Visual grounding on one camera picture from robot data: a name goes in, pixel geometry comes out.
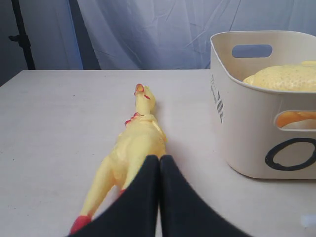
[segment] white curtain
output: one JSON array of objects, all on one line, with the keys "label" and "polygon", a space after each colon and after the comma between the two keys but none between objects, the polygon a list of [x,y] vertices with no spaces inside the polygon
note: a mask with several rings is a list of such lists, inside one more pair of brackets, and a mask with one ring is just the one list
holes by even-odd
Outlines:
[{"label": "white curtain", "polygon": [[316,35],[316,0],[78,0],[102,69],[204,69],[210,37],[238,30]]}]

